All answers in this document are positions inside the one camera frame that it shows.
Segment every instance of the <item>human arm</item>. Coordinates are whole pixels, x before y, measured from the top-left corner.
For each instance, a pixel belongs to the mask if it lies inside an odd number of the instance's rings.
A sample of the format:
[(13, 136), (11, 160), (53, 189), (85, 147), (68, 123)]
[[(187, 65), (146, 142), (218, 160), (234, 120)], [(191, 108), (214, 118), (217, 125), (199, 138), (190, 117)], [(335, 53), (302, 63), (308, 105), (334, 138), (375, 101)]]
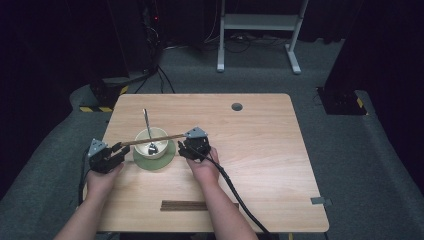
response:
[(123, 167), (124, 164), (121, 163), (108, 174), (94, 171), (90, 171), (87, 174), (87, 196), (56, 235), (55, 240), (94, 239), (107, 196)]
[[(211, 149), (210, 154), (219, 163), (215, 148)], [(208, 160), (200, 163), (187, 160), (187, 163), (202, 189), (217, 239), (258, 239), (250, 224), (219, 186), (219, 172), (214, 164)]]

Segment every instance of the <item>human hand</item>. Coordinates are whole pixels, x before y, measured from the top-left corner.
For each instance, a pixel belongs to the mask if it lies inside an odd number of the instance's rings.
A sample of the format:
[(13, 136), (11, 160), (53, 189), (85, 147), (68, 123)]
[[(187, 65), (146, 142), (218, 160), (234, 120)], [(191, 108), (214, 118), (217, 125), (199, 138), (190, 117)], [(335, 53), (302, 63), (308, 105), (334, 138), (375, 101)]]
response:
[(124, 164), (116, 166), (107, 174), (89, 171), (87, 174), (87, 197), (86, 199), (96, 199), (104, 201), (113, 188), (115, 179), (121, 172)]
[[(219, 163), (218, 152), (214, 147), (211, 148), (210, 155), (216, 163)], [(218, 184), (219, 171), (209, 160), (205, 159), (199, 163), (190, 159), (186, 161), (201, 187)]]

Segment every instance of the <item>bowl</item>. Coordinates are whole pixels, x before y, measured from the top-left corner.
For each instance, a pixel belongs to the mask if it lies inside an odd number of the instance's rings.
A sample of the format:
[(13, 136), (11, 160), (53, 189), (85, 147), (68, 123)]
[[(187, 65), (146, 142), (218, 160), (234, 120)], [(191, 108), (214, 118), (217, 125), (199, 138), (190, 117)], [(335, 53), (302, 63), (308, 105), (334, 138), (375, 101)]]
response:
[[(152, 135), (152, 138), (168, 136), (168, 134), (163, 129), (157, 128), (157, 127), (151, 127), (150, 128), (150, 134)], [(137, 134), (137, 137), (135, 137), (136, 141), (137, 140), (143, 140), (143, 139), (149, 139), (149, 132), (147, 131), (147, 129), (144, 129), (139, 134)], [(137, 144), (137, 145), (135, 145), (134, 148), (144, 158), (158, 159), (165, 154), (166, 149), (168, 148), (168, 141), (169, 140), (153, 142), (156, 145), (156, 147), (158, 148), (158, 153), (153, 154), (153, 155), (149, 155), (150, 142)]]

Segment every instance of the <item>metal bracket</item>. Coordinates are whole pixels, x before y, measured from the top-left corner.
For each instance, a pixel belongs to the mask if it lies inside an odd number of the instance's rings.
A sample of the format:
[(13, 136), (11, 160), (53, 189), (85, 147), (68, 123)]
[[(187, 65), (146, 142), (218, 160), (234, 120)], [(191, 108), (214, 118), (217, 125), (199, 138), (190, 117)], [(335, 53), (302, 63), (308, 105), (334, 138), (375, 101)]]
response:
[(94, 156), (97, 153), (101, 152), (103, 149), (107, 147), (107, 144), (96, 140), (93, 138), (93, 141), (91, 141), (90, 149), (88, 150), (88, 157)]
[(328, 207), (328, 206), (333, 205), (333, 202), (331, 201), (331, 199), (324, 198), (324, 197), (311, 198), (311, 202), (312, 202), (313, 205), (322, 204), (324, 207)]
[(207, 137), (208, 134), (205, 131), (203, 131), (201, 128), (194, 127), (190, 131), (184, 133), (184, 136), (187, 138), (200, 138), (200, 137)]

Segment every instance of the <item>hole in table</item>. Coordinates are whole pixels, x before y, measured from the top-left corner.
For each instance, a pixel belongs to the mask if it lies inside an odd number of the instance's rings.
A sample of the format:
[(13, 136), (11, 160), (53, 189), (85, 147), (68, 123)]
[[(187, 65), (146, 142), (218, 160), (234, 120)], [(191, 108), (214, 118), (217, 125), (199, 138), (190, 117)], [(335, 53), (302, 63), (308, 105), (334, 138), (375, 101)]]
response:
[(243, 105), (241, 105), (241, 103), (233, 103), (233, 105), (231, 105), (231, 108), (234, 111), (241, 111), (243, 109)]

